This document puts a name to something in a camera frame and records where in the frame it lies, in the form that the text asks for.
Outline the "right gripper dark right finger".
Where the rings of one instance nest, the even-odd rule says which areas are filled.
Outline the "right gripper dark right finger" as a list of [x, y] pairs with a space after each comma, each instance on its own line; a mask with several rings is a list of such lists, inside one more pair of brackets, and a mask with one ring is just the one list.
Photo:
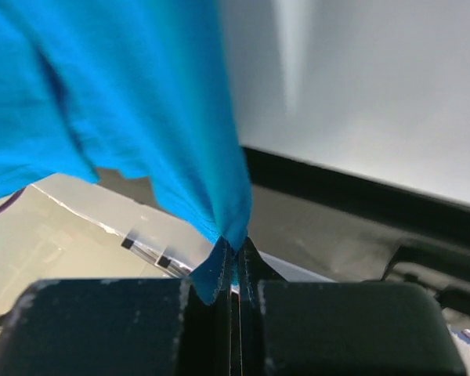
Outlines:
[[463, 375], [440, 307], [415, 284], [290, 282], [250, 240], [237, 256], [244, 375]]

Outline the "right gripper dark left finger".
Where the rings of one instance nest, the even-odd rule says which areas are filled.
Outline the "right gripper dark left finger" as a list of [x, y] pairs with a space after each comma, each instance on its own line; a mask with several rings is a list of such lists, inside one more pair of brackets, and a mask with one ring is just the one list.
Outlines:
[[182, 278], [40, 280], [6, 314], [0, 375], [227, 375], [232, 251]]

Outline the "blue t shirt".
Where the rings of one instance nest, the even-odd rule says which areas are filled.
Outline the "blue t shirt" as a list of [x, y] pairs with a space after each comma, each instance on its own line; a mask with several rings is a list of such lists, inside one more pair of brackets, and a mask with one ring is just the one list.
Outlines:
[[0, 198], [101, 168], [242, 246], [251, 184], [216, 2], [0, 1]]

